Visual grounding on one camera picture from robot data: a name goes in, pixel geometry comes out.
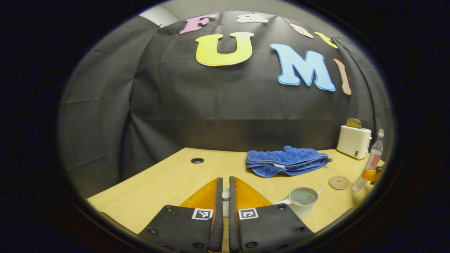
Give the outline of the blue towel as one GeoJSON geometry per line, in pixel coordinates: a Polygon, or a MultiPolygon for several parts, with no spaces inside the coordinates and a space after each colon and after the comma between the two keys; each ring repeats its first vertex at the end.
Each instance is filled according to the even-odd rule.
{"type": "Polygon", "coordinates": [[[297,176],[325,167],[332,162],[325,153],[310,148],[285,146],[279,151],[255,151],[246,153],[246,167],[254,174],[271,178],[278,174],[297,176]]]}

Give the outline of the round cork coaster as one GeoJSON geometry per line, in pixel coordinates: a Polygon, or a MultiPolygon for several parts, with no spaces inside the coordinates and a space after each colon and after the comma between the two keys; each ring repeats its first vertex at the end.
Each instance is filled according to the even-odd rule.
{"type": "Polygon", "coordinates": [[[350,186],[350,183],[350,180],[345,176],[333,176],[328,180],[328,184],[335,190],[345,190],[350,186]]]}

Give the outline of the white teacup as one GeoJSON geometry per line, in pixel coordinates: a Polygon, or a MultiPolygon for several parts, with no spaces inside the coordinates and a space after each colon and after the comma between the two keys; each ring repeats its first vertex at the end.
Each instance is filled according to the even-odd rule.
{"type": "Polygon", "coordinates": [[[288,194],[288,198],[274,204],[288,205],[299,219],[304,219],[311,214],[315,203],[323,191],[324,189],[316,191],[308,187],[298,187],[291,190],[288,194]]]}

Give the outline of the white toaster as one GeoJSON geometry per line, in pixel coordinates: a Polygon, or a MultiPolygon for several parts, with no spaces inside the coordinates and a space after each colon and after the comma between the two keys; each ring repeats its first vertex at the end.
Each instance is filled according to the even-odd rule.
{"type": "Polygon", "coordinates": [[[336,150],[357,160],[362,160],[368,152],[371,135],[370,129],[341,125],[336,150]]]}

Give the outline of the clear water bottle pink label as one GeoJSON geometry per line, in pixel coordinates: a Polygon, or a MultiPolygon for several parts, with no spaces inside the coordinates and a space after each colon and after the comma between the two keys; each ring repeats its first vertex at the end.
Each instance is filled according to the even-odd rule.
{"type": "MultiPolygon", "coordinates": [[[[384,130],[380,129],[378,131],[378,139],[371,148],[368,160],[365,164],[363,171],[366,169],[375,169],[378,166],[383,150],[384,150],[384,130]]],[[[361,176],[363,174],[363,171],[361,172],[361,175],[359,176],[359,178],[352,187],[352,190],[354,192],[360,192],[365,187],[367,182],[369,182],[365,179],[362,179],[361,176]]]]}

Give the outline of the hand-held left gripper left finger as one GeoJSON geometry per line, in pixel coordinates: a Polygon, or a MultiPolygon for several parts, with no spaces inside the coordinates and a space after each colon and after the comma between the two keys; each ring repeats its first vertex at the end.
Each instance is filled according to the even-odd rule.
{"type": "Polygon", "coordinates": [[[222,192],[223,179],[213,179],[181,205],[165,205],[139,236],[175,253],[221,252],[222,192]]]}

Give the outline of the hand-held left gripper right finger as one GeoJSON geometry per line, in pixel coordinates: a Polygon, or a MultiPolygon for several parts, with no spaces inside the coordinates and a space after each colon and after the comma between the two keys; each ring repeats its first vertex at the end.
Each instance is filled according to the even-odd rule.
{"type": "Polygon", "coordinates": [[[231,253],[280,253],[313,236],[289,205],[273,205],[243,180],[229,180],[231,253]]]}

